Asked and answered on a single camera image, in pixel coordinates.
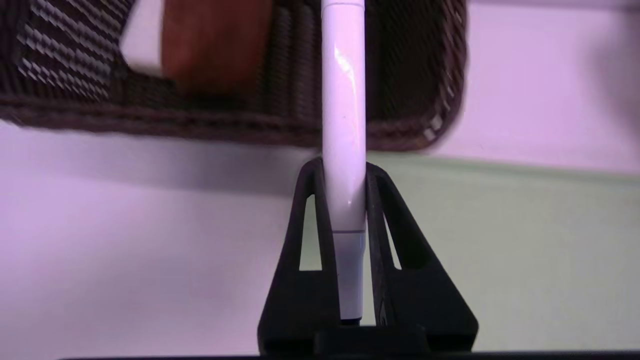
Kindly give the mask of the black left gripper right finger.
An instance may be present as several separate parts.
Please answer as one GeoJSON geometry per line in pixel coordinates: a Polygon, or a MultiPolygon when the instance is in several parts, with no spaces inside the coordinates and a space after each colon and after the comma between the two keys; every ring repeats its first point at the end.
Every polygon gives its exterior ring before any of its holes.
{"type": "Polygon", "coordinates": [[[479,323],[391,176],[366,164],[366,220],[375,323],[418,328],[430,351],[469,352],[479,323]]]}

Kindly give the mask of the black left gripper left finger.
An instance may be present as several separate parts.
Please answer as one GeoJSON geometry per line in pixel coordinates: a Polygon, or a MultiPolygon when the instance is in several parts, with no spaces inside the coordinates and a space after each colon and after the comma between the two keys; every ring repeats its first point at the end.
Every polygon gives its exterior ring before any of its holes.
{"type": "Polygon", "coordinates": [[[317,333],[341,325],[338,271],[323,161],[301,167],[285,239],[257,328],[262,356],[311,356],[317,333]],[[307,199],[314,196],[321,269],[301,271],[307,199]]]}

